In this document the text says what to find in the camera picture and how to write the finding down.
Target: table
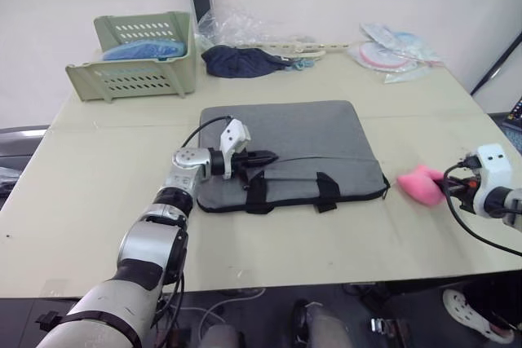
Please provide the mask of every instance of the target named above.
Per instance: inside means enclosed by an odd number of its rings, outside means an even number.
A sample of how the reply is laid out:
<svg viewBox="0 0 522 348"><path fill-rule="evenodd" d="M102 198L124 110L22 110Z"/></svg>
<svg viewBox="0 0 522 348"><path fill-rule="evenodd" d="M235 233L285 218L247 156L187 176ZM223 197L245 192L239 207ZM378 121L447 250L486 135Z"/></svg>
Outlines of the table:
<svg viewBox="0 0 522 348"><path fill-rule="evenodd" d="M522 159L451 74L384 85L345 55L314 68L221 79L198 66L194 94L83 103L72 95L0 212L0 297L79 297L116 269L119 244L162 184L172 152L203 108L346 99L391 181L386 200L310 205L268 215L205 214L189 221L188 291L421 279L509 271L516 256L471 238L447 206L429 209L395 178L416 164L443 170L500 143L522 186ZM473 230L522 250L522 235L462 212Z"/></svg>

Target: dark blue cloth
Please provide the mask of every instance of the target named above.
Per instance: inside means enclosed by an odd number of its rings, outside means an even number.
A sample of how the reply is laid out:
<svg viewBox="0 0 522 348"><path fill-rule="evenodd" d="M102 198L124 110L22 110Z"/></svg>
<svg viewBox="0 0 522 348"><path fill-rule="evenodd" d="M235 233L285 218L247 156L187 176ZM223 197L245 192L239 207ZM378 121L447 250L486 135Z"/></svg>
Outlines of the dark blue cloth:
<svg viewBox="0 0 522 348"><path fill-rule="evenodd" d="M203 53L206 71L216 77L260 77L292 65L257 48L237 49L217 45Z"/></svg>

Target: blue cloth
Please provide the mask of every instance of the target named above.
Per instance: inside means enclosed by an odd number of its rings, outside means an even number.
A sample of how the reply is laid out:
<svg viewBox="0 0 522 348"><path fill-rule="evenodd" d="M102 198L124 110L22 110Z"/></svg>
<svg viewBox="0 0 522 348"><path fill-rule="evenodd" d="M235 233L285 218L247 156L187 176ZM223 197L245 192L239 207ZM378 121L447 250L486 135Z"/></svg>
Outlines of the blue cloth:
<svg viewBox="0 0 522 348"><path fill-rule="evenodd" d="M237 49L226 45L213 46L201 57L206 71L216 77L261 77L292 65L289 60L257 48Z"/></svg>
<svg viewBox="0 0 522 348"><path fill-rule="evenodd" d="M184 42L171 40L136 40L104 52L103 60L166 59L185 55Z"/></svg>

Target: floor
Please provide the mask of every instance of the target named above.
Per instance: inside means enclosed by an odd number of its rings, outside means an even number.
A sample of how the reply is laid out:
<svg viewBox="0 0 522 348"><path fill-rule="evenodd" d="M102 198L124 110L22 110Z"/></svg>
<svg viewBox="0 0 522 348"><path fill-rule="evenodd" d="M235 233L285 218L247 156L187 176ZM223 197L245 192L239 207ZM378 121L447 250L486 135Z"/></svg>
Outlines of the floor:
<svg viewBox="0 0 522 348"><path fill-rule="evenodd" d="M397 318L405 319L412 333L415 348L475 348L494 347L486 340L446 313L440 300L440 289L429 289L421 293L396 296L385 305ZM208 308L216 302L230 298L223 293L188 293L184 307ZM358 297L347 295L338 284L323 286L299 286L268 289L252 301L224 305L223 316L228 323L244 333L248 348L288 348L288 323L291 307L296 299L306 298L328 306L348 327L354 347L384 348L383 336L370 331L370 312ZM40 314L50 310L64 314L73 304L69 301L50 299L2 299L0 300L0 341L2 348L34 348L45 333L34 323ZM197 346L197 325L201 319L199 311L182 311L179 317L181 328L191 328L191 347ZM145 347L153 347L155 331L146 341ZM507 348L520 347L522 340L517 336Z"/></svg>

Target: black strap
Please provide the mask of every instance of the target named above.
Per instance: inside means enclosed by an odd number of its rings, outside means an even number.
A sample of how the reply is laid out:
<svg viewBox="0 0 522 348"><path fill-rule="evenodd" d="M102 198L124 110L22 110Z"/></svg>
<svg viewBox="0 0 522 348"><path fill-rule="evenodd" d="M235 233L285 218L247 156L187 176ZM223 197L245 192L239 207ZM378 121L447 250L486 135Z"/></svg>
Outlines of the black strap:
<svg viewBox="0 0 522 348"><path fill-rule="evenodd" d="M256 215L266 215L272 211L274 207L267 204L267 193L267 180L264 171L260 171L248 182L245 211Z"/></svg>
<svg viewBox="0 0 522 348"><path fill-rule="evenodd" d="M61 319L60 324L72 321L81 321L83 319L91 319L94 321L102 321L108 326L115 328L118 332L127 337L134 348L142 348L141 340L139 339L138 333L123 319L120 317L106 313L105 311L80 311L66 315Z"/></svg>
<svg viewBox="0 0 522 348"><path fill-rule="evenodd" d="M317 187L319 188L319 202L316 208L319 214L332 209L337 209L337 205L332 200L337 200L341 196L339 185L326 173L317 172Z"/></svg>

